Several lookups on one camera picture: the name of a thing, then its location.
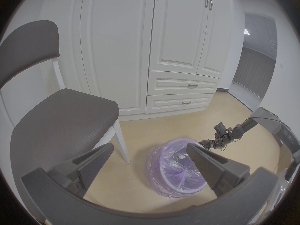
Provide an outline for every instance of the purple trash bag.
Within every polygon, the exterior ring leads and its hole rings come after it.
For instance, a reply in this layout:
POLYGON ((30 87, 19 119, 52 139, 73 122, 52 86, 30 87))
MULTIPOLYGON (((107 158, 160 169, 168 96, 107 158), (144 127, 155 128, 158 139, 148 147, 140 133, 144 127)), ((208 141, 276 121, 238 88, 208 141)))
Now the purple trash bag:
POLYGON ((186 152, 189 138, 175 138, 153 148, 146 158, 145 174, 152 188, 164 197, 188 197, 207 182, 186 152))

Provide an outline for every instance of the white drawer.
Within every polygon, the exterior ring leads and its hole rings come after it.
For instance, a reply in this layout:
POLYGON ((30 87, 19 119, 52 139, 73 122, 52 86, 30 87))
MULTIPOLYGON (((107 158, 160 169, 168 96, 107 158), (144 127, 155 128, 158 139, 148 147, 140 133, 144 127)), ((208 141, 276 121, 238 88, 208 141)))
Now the white drawer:
POLYGON ((147 96, 146 113, 206 107, 213 94, 172 94, 147 96))
POLYGON ((218 82, 203 75, 149 71, 147 95, 215 93, 218 82))

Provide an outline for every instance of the gray upholstered seat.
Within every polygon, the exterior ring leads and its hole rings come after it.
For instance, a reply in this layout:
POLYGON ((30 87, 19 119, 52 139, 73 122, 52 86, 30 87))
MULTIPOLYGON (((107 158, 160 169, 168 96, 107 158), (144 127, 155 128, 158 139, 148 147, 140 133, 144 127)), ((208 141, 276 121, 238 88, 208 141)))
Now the gray upholstered seat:
POLYGON ((28 112, 10 142, 13 177, 25 205, 33 204, 21 183, 22 175, 37 167, 47 171, 91 150, 118 116, 117 103, 71 89, 54 93, 28 112))

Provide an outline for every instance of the cabinet handle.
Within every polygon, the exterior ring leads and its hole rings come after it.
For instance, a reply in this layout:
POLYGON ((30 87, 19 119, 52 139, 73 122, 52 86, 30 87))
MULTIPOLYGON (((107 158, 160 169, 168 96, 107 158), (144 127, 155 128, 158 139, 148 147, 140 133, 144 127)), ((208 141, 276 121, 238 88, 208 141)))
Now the cabinet handle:
POLYGON ((205 0, 205 7, 208 7, 208 0, 205 0))
POLYGON ((209 6, 209 10, 212 10, 212 0, 209 0, 210 6, 209 6))

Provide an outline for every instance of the beige floor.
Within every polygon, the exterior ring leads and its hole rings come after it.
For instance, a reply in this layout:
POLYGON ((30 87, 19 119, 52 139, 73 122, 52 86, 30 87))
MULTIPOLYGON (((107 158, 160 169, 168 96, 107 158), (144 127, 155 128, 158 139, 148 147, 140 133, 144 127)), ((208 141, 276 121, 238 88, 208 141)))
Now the beige floor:
MULTIPOLYGON (((216 198, 209 186, 187 198, 166 198, 152 190, 144 175, 149 150, 176 137, 202 141, 214 138, 214 126, 226 127, 242 123, 251 111, 226 92, 217 92, 205 111, 162 118, 120 122, 131 157, 127 164, 118 149, 100 170, 84 199, 108 208, 127 212, 162 213, 200 205, 216 198)), ((258 167, 277 172, 280 148, 273 136, 257 125, 240 141, 228 145, 227 158, 245 163, 251 173, 258 167)))

